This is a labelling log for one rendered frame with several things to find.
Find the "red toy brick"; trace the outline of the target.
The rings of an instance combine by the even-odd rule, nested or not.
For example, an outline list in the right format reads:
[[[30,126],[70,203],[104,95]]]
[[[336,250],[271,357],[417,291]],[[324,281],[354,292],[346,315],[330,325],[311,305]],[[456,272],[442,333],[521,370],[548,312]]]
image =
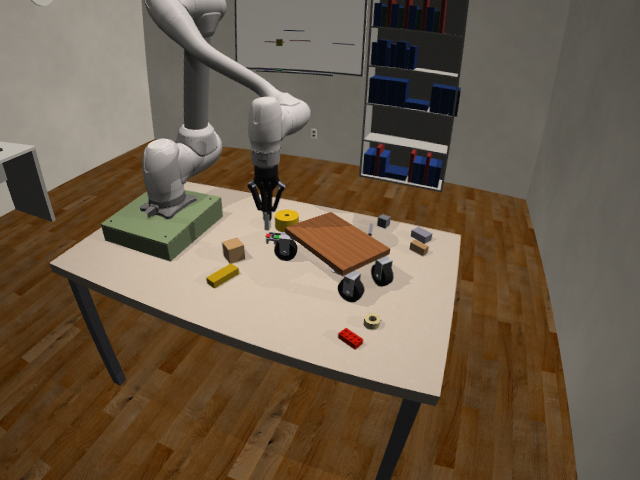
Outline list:
[[[349,345],[351,348],[356,350],[359,346],[363,344],[363,339],[350,331],[348,328],[345,328],[341,332],[338,333],[338,338]]]

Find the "yellow disc with center hole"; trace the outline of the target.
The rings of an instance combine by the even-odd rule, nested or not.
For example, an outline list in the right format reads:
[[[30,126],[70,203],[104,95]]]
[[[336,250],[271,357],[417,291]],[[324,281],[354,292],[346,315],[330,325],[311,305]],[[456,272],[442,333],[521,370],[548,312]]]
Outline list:
[[[299,223],[299,214],[293,210],[281,210],[275,214],[275,228],[285,232],[285,227]]]

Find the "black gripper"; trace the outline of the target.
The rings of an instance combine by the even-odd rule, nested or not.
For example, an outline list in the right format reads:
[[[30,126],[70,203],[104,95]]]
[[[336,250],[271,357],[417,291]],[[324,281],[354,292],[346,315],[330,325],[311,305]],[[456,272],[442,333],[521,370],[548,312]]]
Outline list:
[[[269,231],[271,228],[272,212],[276,211],[281,194],[285,189],[286,185],[279,182],[280,180],[278,178],[278,165],[275,165],[270,168],[260,168],[254,165],[254,175],[255,177],[253,181],[249,182],[247,187],[250,189],[252,193],[257,210],[263,212],[265,230]],[[273,194],[273,190],[277,185],[278,185],[278,188],[277,188],[278,192],[272,208],[272,194]],[[260,190],[261,200],[260,200],[256,186]]]

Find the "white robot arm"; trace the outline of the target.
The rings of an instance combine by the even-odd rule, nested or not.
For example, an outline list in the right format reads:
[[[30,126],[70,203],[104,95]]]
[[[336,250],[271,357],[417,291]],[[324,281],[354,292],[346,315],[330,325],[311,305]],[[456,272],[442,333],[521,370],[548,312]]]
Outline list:
[[[260,96],[252,101],[248,116],[252,164],[257,167],[279,164],[280,142],[302,129],[311,112],[302,100],[278,91],[209,45],[226,13],[225,0],[145,0],[145,6],[156,25],[184,48],[184,124],[176,142],[154,140],[142,159],[149,201],[140,210],[146,210],[146,218],[171,219],[197,200],[185,194],[187,180],[213,165],[222,152],[221,139],[208,123],[209,68]]]

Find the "wheeled wooden dolly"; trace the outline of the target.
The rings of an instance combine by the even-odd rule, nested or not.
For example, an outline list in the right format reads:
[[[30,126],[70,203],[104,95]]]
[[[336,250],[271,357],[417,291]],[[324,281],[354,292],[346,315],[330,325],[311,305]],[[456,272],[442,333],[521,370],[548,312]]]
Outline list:
[[[338,292],[348,302],[356,302],[364,294],[361,273],[355,270],[373,261],[374,282],[383,287],[393,281],[393,260],[387,257],[390,248],[332,212],[285,227],[282,234],[266,234],[266,244],[273,241],[274,253],[283,261],[290,261],[297,254],[293,239],[332,268],[331,272],[344,277]]]

